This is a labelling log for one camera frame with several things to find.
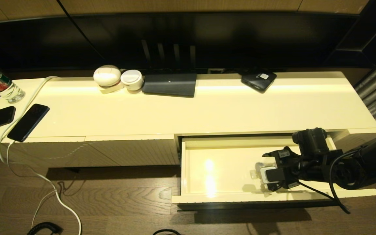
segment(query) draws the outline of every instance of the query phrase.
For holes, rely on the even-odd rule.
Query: white container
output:
[[[95,70],[94,81],[104,87],[114,86],[120,82],[121,72],[114,65],[104,65]]]
[[[129,91],[137,91],[143,86],[143,76],[138,70],[127,70],[121,75],[121,83]]]

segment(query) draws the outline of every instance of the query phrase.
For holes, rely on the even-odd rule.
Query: white object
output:
[[[142,73],[139,70],[127,70],[121,75],[121,82],[129,91],[137,91],[143,85]]]
[[[269,76],[265,73],[261,73],[260,77],[263,79],[267,79]]]
[[[269,167],[262,167],[260,169],[260,172],[261,172],[261,177],[262,177],[262,181],[263,183],[278,183],[279,181],[269,181],[268,180],[268,177],[266,176],[266,171],[267,170],[273,170],[273,169],[276,169],[276,167],[274,166],[269,166]]]
[[[277,73],[264,94],[240,78],[233,73],[199,74],[192,99],[127,89],[103,95],[93,77],[53,78],[30,104],[45,104],[50,112],[24,143],[11,147],[10,156],[41,167],[175,165],[179,136],[291,135],[321,127],[344,151],[376,138],[375,119],[341,72]],[[28,100],[42,81],[14,82]],[[14,106],[23,110],[26,104]],[[0,109],[8,106],[0,99]],[[94,120],[99,120],[97,125],[88,124]],[[0,127],[0,136],[6,128]]]
[[[329,149],[336,149],[330,136]],[[275,158],[264,153],[289,146],[300,153],[291,136],[183,138],[181,147],[181,194],[172,203],[260,202],[325,199],[324,196],[296,186],[268,190],[260,179],[251,177],[256,164],[274,165]],[[306,181],[310,187],[332,195],[328,183]],[[334,184],[342,197],[373,196],[375,189],[346,190]]]
[[[100,86],[113,86],[120,82],[121,72],[114,65],[104,65],[95,70],[94,81]]]

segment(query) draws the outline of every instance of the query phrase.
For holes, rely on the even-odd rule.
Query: drawer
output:
[[[331,137],[330,149],[335,149]],[[326,199],[297,186],[271,192],[257,174],[260,165],[274,165],[264,153],[285,146],[300,153],[291,136],[183,138],[181,146],[181,193],[172,203],[209,202],[287,202]],[[310,187],[332,195],[328,183],[303,181]],[[335,185],[339,197],[373,196],[375,189],[346,190]]]

